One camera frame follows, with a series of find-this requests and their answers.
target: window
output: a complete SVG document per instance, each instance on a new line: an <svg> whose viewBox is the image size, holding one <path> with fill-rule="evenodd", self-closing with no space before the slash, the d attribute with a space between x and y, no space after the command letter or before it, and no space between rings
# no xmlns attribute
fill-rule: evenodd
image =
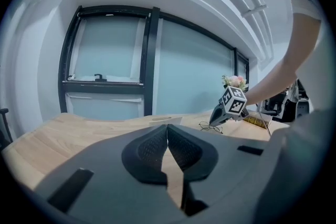
<svg viewBox="0 0 336 224"><path fill-rule="evenodd" d="M140 82L145 19L122 16L81 20L71 55L71 80Z"/></svg>
<svg viewBox="0 0 336 224"><path fill-rule="evenodd" d="M198 113L218 102L222 75L234 74L248 77L237 49L159 8L80 6L60 58L61 112L97 120Z"/></svg>
<svg viewBox="0 0 336 224"><path fill-rule="evenodd" d="M222 75L234 74L233 51L188 27L160 20L153 114L214 108L224 91Z"/></svg>

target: flower bouquet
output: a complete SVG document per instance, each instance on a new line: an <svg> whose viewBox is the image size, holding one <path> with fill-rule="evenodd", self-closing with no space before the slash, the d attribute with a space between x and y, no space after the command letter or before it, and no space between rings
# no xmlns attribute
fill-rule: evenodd
<svg viewBox="0 0 336 224"><path fill-rule="evenodd" d="M223 76L223 84L224 88L227 86L236 87L240 88L243 92L245 92L248 87L248 84L246 84L246 79L244 79L242 76Z"/></svg>

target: cable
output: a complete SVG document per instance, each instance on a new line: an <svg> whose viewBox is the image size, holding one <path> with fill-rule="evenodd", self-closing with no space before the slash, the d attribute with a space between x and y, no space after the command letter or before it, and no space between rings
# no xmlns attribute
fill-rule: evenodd
<svg viewBox="0 0 336 224"><path fill-rule="evenodd" d="M261 116L261 112L260 112L260 110L259 110L259 106L258 106L257 104L256 104L256 106L257 106L257 110L258 110L258 112L259 112L260 118L261 118L262 122L264 123L264 125L265 125L265 127L266 127L266 129L267 129L267 132L268 132L269 136L271 137L271 132L269 131L269 128L268 128L266 122L264 121L263 117Z"/></svg>

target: wooden desk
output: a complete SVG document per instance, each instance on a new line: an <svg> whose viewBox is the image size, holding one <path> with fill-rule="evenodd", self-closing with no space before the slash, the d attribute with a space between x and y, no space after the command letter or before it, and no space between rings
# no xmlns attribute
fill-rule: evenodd
<svg viewBox="0 0 336 224"><path fill-rule="evenodd" d="M209 121L211 111L200 114L165 115L181 116L181 124L200 130L200 121ZM34 189L53 169L80 152L85 147L114 136L148 127L153 120L164 116L146 116L126 121L87 120L63 113L31 133L26 133L3 150L3 156L14 177ZM267 130L245 121L228 121L222 125L223 135L269 140ZM288 127L283 123L271 122L269 129ZM217 133L214 130L204 131ZM168 176L168 192L179 205L182 197L183 173L167 150L162 171Z"/></svg>

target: black window frame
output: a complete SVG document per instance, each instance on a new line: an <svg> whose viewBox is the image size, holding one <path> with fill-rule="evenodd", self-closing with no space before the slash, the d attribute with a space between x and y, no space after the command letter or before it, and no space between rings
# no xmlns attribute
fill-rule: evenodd
<svg viewBox="0 0 336 224"><path fill-rule="evenodd" d="M139 82L97 82L68 80L72 49L76 34L83 18L90 16L131 16L145 18L145 29L142 42L140 81ZM66 93L105 93L105 94L139 94L144 98L144 116L152 115L153 111L153 85L156 40L158 35L159 19L165 19L173 23L188 27L199 32L225 46L234 52L234 75L238 75L238 60L246 64L246 79L249 78L249 63L237 48L214 35L210 31L189 22L180 17L161 12L158 7L143 8L135 6L106 5L82 7L79 6L70 22L63 43L59 70L58 70L58 96L61 113L66 113Z"/></svg>

